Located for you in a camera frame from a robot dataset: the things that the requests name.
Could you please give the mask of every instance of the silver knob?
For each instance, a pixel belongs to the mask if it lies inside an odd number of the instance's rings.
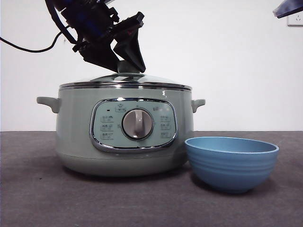
[[[129,137],[142,139],[152,130],[152,117],[144,110],[131,110],[125,115],[122,126]]]

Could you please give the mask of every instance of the control panel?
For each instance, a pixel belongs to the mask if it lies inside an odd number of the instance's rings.
[[[177,136],[175,112],[166,101],[144,98],[102,100],[93,109],[90,136],[95,147],[156,148]]]

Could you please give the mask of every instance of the power cord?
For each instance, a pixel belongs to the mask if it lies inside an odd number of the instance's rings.
[[[26,48],[23,48],[23,47],[19,47],[15,44],[12,44],[11,42],[3,39],[2,37],[0,37],[0,40],[5,42],[6,44],[12,46],[12,47],[15,47],[19,50],[22,50],[22,51],[26,51],[26,52],[31,52],[31,53],[41,53],[41,52],[45,52],[45,51],[48,51],[50,49],[52,49],[54,46],[55,46],[55,43],[57,42],[57,39],[59,38],[59,36],[62,34],[62,32],[59,32],[58,35],[56,35],[55,39],[53,40],[53,43],[52,45],[50,45],[49,47],[45,48],[45,49],[42,49],[42,50],[29,50],[29,49],[26,49]]]

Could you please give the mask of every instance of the gray carpet surface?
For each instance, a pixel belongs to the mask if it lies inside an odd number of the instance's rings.
[[[1,133],[2,227],[302,227],[303,132],[196,132],[280,147],[271,176],[241,195],[213,191],[186,163],[167,173],[87,176],[64,168],[55,132]]]

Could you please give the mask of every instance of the cooker handle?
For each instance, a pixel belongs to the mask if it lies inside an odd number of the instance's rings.
[[[37,103],[47,105],[52,109],[52,112],[57,114],[60,109],[61,101],[59,98],[37,97]]]
[[[197,112],[197,108],[205,105],[205,99],[191,100],[191,107],[193,108],[193,113]]]

